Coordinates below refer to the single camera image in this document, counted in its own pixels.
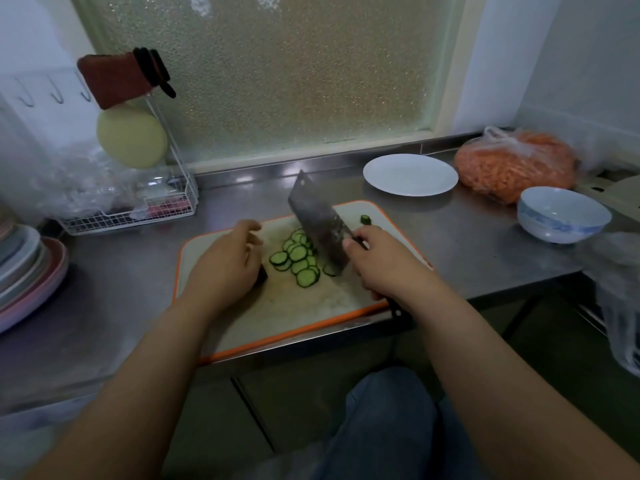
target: wall hook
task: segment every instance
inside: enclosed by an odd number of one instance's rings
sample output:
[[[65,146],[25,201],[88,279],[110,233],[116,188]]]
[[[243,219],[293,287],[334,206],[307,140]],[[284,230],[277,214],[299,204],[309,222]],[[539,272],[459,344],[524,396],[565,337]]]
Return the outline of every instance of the wall hook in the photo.
[[[53,94],[53,93],[49,93],[49,95],[50,95],[50,96],[53,98],[53,100],[54,100],[55,102],[57,102],[58,104],[64,104],[65,99],[64,99],[64,97],[62,97],[62,93],[60,92],[60,89],[56,86],[56,83],[55,83],[55,82],[53,82],[53,79],[52,79],[52,78],[50,78],[50,76],[47,76],[47,79],[49,80],[49,82],[51,83],[51,85],[53,86],[53,88],[56,90],[56,94],[57,94],[57,96],[56,96],[55,94]]]
[[[76,72],[76,78],[78,79],[78,82],[80,83],[80,85],[83,87],[83,90],[80,91],[80,95],[84,97],[85,101],[91,102],[91,91],[86,87],[84,80],[82,80],[82,77],[80,77],[80,74],[78,74],[78,72]]]
[[[18,96],[18,99],[20,99],[21,103],[24,104],[27,107],[34,107],[36,105],[36,101],[33,100],[33,96],[31,95],[31,93],[29,92],[29,90],[27,88],[24,87],[24,84],[21,83],[20,79],[18,79],[17,77],[14,77],[15,81],[20,84],[20,87],[22,88],[22,90],[25,92],[25,94],[28,95],[29,97],[29,101],[31,101],[31,103],[28,103],[27,101],[25,101],[24,99],[22,99],[20,96]]]

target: bag of shredded carrots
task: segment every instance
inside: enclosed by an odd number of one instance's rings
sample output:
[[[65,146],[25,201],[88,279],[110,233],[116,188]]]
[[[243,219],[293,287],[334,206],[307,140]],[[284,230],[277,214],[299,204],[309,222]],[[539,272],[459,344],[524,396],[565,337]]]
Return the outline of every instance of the bag of shredded carrots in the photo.
[[[571,147],[554,136],[494,127],[462,145],[454,158],[464,185],[506,203],[517,202],[529,187],[570,189],[575,163]]]

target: forearm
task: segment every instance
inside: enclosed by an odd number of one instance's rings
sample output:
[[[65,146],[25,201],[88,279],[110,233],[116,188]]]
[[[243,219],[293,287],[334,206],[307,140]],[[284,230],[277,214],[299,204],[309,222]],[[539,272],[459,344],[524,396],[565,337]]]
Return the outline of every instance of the forearm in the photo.
[[[409,304],[485,465],[501,478],[638,478],[640,468],[439,280]]]
[[[208,323],[172,305],[27,479],[157,478]]]

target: blue patterned bowl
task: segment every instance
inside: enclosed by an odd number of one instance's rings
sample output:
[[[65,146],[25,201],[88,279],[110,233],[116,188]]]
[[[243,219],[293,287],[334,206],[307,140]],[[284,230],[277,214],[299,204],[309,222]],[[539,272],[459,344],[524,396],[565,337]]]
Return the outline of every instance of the blue patterned bowl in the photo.
[[[518,222],[533,236],[555,244],[572,244],[599,233],[611,212],[599,202],[571,190],[526,189],[518,201]]]

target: left hand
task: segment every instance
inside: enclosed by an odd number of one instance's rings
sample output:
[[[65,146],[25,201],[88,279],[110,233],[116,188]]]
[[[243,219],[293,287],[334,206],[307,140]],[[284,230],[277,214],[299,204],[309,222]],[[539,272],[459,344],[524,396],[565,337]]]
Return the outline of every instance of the left hand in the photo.
[[[252,233],[261,228],[260,223],[245,219],[217,239],[191,270],[180,299],[215,314],[247,294],[262,263],[262,241]]]

